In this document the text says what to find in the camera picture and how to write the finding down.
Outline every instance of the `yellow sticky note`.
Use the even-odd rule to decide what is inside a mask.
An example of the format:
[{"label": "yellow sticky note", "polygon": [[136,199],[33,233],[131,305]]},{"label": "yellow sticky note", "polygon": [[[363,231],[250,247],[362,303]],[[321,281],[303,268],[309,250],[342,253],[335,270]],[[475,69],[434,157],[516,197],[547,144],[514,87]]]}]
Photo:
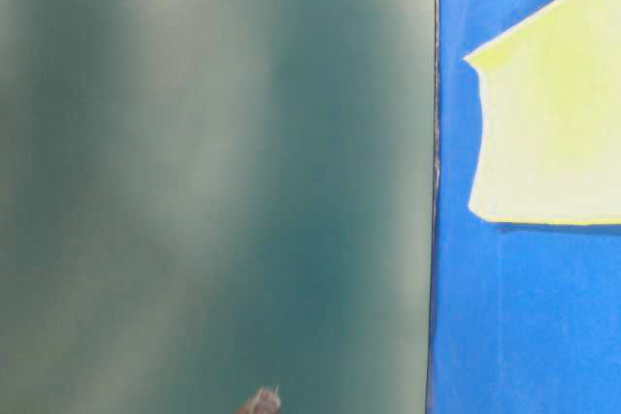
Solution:
[{"label": "yellow sticky note", "polygon": [[621,0],[555,0],[466,60],[483,119],[470,210],[621,223]]}]

